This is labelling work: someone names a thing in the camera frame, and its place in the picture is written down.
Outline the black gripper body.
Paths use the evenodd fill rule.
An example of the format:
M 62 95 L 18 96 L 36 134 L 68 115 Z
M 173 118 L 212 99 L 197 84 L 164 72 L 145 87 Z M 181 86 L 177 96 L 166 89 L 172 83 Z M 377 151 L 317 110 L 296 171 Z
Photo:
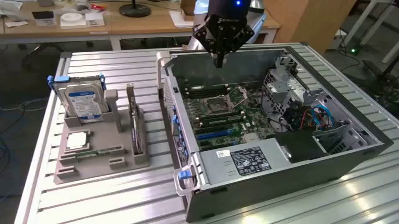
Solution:
M 210 0 L 205 20 L 209 32 L 204 48 L 209 53 L 234 52 L 249 39 L 248 0 Z

